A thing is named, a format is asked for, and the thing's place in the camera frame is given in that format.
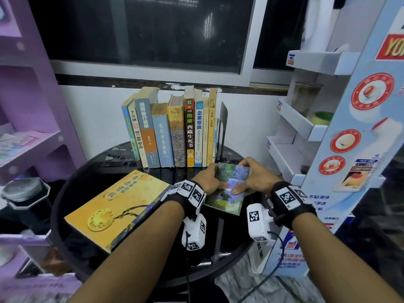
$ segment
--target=forearm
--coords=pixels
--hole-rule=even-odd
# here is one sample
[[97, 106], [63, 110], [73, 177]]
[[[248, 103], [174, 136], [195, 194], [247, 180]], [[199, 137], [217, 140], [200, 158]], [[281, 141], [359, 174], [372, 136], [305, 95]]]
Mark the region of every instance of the forearm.
[[71, 302], [145, 302], [184, 219], [182, 206], [162, 204], [102, 263]]
[[310, 275], [327, 303], [402, 303], [401, 297], [316, 216], [301, 214], [293, 231]]

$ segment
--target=dark window glass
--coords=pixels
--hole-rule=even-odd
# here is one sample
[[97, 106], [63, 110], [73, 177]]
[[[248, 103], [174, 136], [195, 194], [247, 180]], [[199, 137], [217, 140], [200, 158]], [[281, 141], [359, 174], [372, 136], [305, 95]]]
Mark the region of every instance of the dark window glass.
[[299, 50], [307, 0], [268, 0], [254, 68], [286, 69], [290, 50]]
[[49, 58], [239, 73], [253, 0], [29, 0]]

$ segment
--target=hand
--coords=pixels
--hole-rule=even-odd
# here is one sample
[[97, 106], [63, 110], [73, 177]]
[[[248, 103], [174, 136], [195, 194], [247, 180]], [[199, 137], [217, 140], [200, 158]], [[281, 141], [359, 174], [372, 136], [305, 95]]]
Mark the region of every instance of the hand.
[[211, 163], [208, 168], [200, 171], [192, 180], [199, 184], [203, 191], [209, 195], [216, 191], [216, 189], [226, 189], [229, 187], [228, 183], [220, 182], [215, 178], [215, 171], [218, 164]]
[[248, 179], [231, 191], [233, 194], [241, 193], [247, 190], [246, 195], [249, 195], [255, 191], [264, 192], [266, 195], [269, 195], [271, 193], [272, 186], [281, 180], [276, 175], [270, 173], [254, 158], [247, 157], [238, 165], [250, 166], [250, 175]]

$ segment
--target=round black table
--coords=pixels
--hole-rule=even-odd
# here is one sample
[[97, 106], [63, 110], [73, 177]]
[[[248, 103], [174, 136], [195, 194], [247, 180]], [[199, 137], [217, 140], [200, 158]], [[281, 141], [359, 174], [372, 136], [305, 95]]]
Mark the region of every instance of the round black table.
[[[243, 158], [224, 147], [222, 162], [238, 164]], [[88, 161], [64, 184], [53, 205], [51, 215], [52, 243], [72, 266], [79, 279], [86, 280], [108, 254], [73, 229], [64, 217], [136, 169], [129, 142], [111, 148]], [[143, 172], [173, 184], [191, 179], [203, 168], [158, 168]], [[260, 202], [259, 193], [245, 197], [240, 216], [203, 206], [206, 218], [205, 246], [187, 253], [190, 282], [218, 277], [235, 265], [252, 244], [246, 219], [246, 207]], [[183, 288], [185, 279], [185, 248], [180, 228], [157, 288]]]

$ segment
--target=purple shelving unit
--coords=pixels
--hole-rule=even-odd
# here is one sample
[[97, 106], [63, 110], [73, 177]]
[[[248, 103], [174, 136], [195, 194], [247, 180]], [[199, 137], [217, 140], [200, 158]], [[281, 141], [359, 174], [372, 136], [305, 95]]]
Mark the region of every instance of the purple shelving unit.
[[67, 179], [86, 162], [28, 0], [0, 0], [0, 125], [42, 134], [0, 163], [0, 184], [31, 167], [45, 181]]

